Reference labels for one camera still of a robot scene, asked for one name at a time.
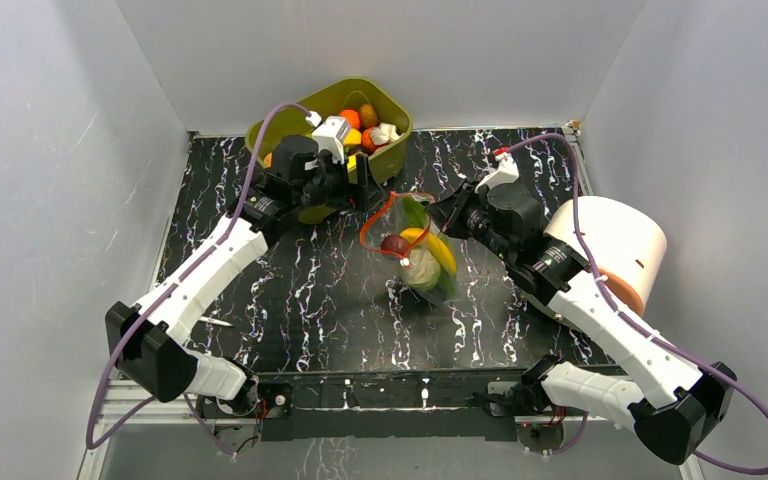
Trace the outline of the green white cabbage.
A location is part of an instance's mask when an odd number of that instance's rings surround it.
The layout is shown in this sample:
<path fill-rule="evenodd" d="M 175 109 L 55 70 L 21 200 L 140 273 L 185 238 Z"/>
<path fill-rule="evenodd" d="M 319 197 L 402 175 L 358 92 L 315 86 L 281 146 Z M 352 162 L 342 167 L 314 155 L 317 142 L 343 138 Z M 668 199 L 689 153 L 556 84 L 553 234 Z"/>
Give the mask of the green white cabbage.
<path fill-rule="evenodd" d="M 408 265 L 400 269 L 399 275 L 408 287 L 417 291 L 429 291 L 437 286 L 442 267 L 427 248 L 412 249 L 407 260 Z"/>

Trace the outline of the clear zip top bag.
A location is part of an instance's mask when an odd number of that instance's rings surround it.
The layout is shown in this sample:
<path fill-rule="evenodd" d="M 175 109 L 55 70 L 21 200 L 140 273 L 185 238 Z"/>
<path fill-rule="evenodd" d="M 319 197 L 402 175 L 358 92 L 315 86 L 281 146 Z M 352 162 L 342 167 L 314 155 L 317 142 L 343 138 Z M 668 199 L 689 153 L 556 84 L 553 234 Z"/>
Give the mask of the clear zip top bag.
<path fill-rule="evenodd" d="M 442 307 L 452 305 L 459 295 L 462 260 L 455 242 L 427 212 L 433 199 L 425 192 L 385 192 L 361 227 L 359 240 L 366 250 L 389 261 L 407 288 Z"/>

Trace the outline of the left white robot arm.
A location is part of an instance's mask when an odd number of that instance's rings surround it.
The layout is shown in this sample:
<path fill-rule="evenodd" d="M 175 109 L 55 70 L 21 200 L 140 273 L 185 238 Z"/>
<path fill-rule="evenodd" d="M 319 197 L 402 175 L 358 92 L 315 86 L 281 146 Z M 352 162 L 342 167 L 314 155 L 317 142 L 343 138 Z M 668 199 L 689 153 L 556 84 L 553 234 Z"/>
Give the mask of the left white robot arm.
<path fill-rule="evenodd" d="M 234 360 L 186 348 L 192 330 L 248 265 L 300 225 L 301 212 L 318 206 L 369 210 L 383 193 L 368 155 L 357 154 L 350 166 L 302 135 L 284 137 L 271 165 L 250 167 L 247 178 L 248 190 L 169 278 L 105 315 L 116 368 L 159 402 L 193 394 L 220 400 L 235 416 L 253 412 L 258 377 Z"/>

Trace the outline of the green leafy vegetable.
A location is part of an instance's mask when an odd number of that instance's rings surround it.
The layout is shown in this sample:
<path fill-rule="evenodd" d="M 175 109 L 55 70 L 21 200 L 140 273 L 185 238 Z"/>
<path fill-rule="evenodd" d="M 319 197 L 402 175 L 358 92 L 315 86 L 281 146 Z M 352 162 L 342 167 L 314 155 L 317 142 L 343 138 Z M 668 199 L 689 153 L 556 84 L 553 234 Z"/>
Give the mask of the green leafy vegetable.
<path fill-rule="evenodd" d="M 408 228 L 425 229 L 428 226 L 429 219 L 425 210 L 427 201 L 417 200 L 414 196 L 406 196 L 402 198 L 401 203 Z"/>

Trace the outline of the yellow banana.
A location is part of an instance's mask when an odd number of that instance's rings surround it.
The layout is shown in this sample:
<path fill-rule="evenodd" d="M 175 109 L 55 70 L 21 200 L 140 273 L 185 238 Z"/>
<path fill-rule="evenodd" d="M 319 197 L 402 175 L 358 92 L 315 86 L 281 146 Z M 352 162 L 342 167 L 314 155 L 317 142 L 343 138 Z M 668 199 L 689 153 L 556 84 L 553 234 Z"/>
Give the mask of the yellow banana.
<path fill-rule="evenodd" d="M 438 235 L 429 233 L 427 236 L 427 245 L 429 251 L 436 258 L 441 267 L 448 273 L 455 274 L 457 271 L 457 262 L 447 243 Z"/>
<path fill-rule="evenodd" d="M 404 229 L 399 236 L 406 240 L 409 248 L 412 249 L 416 245 L 422 243 L 430 233 L 430 228 L 411 227 Z"/>

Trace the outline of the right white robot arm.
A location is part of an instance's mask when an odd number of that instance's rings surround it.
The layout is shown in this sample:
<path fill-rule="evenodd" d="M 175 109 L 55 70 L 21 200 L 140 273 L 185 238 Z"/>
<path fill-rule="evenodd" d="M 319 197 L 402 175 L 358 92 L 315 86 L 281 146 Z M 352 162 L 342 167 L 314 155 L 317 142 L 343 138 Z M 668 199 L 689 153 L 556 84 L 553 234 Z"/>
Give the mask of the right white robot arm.
<path fill-rule="evenodd" d="M 608 239 L 618 252 L 630 238 L 609 233 L 616 223 L 602 211 L 593 226 L 574 221 L 585 200 L 565 202 L 546 220 L 520 183 L 488 188 L 465 182 L 425 211 L 445 235 L 472 238 L 500 257 L 523 292 L 595 341 L 629 377 L 622 381 L 545 358 L 517 387 L 531 411 L 587 411 L 633 431 L 650 452 L 680 465 L 724 419 L 737 376 L 722 362 L 696 365 L 670 352 L 628 305 L 602 291 L 605 284 L 594 278 L 580 242 Z"/>

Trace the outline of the dark purple fruit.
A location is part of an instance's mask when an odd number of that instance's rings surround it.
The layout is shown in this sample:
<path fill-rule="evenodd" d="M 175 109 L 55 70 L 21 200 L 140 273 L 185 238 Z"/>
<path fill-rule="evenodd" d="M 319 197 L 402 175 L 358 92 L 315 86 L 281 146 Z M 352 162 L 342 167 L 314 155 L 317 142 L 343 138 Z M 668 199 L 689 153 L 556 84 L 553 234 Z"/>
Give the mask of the dark purple fruit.
<path fill-rule="evenodd" d="M 391 234 L 382 239 L 380 250 L 392 260 L 400 260 L 408 251 L 411 242 L 398 234 Z"/>

